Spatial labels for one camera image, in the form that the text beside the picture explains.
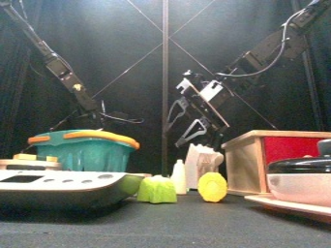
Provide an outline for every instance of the black pot lid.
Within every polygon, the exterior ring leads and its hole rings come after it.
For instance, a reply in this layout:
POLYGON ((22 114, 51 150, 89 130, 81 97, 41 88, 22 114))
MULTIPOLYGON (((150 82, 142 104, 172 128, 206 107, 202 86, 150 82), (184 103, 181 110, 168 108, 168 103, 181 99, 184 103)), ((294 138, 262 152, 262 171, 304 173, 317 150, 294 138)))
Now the black pot lid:
POLYGON ((276 173, 331 173, 331 158, 300 158, 268 164, 268 174, 276 173))

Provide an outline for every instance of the black backdrop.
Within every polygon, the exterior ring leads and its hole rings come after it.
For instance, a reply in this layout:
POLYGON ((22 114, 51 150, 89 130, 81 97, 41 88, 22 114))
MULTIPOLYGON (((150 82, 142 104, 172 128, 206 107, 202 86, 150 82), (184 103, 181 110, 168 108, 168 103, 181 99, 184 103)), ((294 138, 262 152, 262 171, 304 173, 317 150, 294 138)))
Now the black backdrop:
MULTIPOLYGON (((141 149, 132 153, 130 172, 161 172, 162 1, 29 0, 22 1, 27 21, 42 40, 65 59, 106 112, 119 111, 144 124, 109 123, 106 130, 132 137, 141 149)), ((169 105, 178 99, 176 85, 190 69, 212 79, 242 51, 249 50, 293 13, 282 0, 170 0, 169 105)), ((13 1, 21 13, 18 1, 13 1)), ((1 158, 26 147, 27 137, 47 132, 70 113, 73 102, 62 85, 43 69, 37 53, 13 35, 3 13, 0 22, 1 158)), ((262 75, 245 101, 278 130, 329 130, 329 15, 309 37, 314 94, 320 118, 313 115, 301 57, 286 68, 262 75)), ((234 98, 218 109, 230 128, 225 140, 269 124, 234 98)), ((192 120, 182 119, 168 136, 168 169, 185 158, 186 146, 173 142, 192 120)))

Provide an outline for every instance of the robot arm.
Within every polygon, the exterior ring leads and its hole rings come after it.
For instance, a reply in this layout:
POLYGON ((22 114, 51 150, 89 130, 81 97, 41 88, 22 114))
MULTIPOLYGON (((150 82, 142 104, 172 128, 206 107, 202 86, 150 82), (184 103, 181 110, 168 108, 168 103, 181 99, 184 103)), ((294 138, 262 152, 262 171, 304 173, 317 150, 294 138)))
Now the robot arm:
POLYGON ((83 84, 79 81, 77 75, 73 73, 65 61, 49 49, 45 42, 38 38, 33 31, 33 28, 11 7, 10 2, 10 0, 0 0, 0 7, 3 10, 3 13, 9 17, 10 21, 15 24, 17 28, 22 32, 23 36, 29 39, 38 53, 41 54, 45 67, 59 80, 66 90, 74 95, 79 107, 85 111, 94 111, 97 109, 95 102, 87 96, 83 84))
POLYGON ((184 116, 184 113, 192 110, 201 114, 198 120, 202 121, 193 120, 184 135, 176 142, 176 146, 182 145, 196 136, 210 132, 209 130, 220 135, 221 131, 228 128, 228 124, 216 108, 229 97, 242 94, 256 85, 258 75, 273 66, 280 58, 292 60, 302 53, 306 49, 304 35, 329 7, 331 0, 313 0, 304 9, 286 19, 281 28, 226 66, 225 71, 214 74, 214 79, 204 85, 200 91, 192 86, 192 82, 184 78, 177 89, 182 89, 181 102, 186 102, 186 106, 173 120, 177 121, 184 116), (192 127, 196 126, 193 125, 196 123, 200 124, 200 128, 193 134, 192 127))

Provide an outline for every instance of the cable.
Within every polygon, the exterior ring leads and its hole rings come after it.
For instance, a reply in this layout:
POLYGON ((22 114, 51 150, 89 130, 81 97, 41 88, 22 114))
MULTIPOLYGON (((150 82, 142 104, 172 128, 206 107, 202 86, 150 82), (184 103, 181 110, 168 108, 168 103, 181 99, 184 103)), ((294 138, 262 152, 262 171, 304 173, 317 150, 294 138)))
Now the cable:
POLYGON ((109 118, 109 119, 111 119, 111 120, 118 120, 118 121, 122 121, 122 122, 127 122, 127 123, 132 123, 132 124, 141 124, 141 123, 144 123, 144 119, 122 119, 122 118, 118 118, 118 117, 114 117, 114 116, 110 116, 110 115, 107 115, 107 114, 105 114, 105 113, 99 113, 99 115, 102 116, 102 117, 105 117, 105 118, 109 118))
POLYGON ((257 71, 256 73, 252 74, 242 74, 242 75, 233 75, 233 74, 222 74, 222 73, 214 73, 216 76, 222 76, 222 77, 229 77, 229 78, 246 78, 246 77, 253 77, 261 73, 264 73, 277 62, 280 56, 282 55, 284 49, 285 49, 285 43, 289 41, 289 38, 285 37, 286 35, 286 29, 289 26, 289 21, 302 12, 304 10, 297 11, 296 13, 293 13, 289 18, 286 19, 285 23, 284 23, 284 29, 282 29, 282 37, 281 37, 281 47, 280 47, 280 51, 276 55, 276 57, 273 58, 272 62, 268 64, 266 67, 264 67, 260 71, 257 71))

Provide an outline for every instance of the black table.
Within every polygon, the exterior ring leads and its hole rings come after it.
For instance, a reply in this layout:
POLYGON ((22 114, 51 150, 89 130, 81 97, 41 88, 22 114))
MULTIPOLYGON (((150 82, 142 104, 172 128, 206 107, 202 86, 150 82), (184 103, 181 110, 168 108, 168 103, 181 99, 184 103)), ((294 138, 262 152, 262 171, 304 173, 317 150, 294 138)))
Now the black table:
POLYGON ((331 225, 189 192, 177 203, 129 198, 97 212, 1 212, 0 247, 331 247, 331 225))

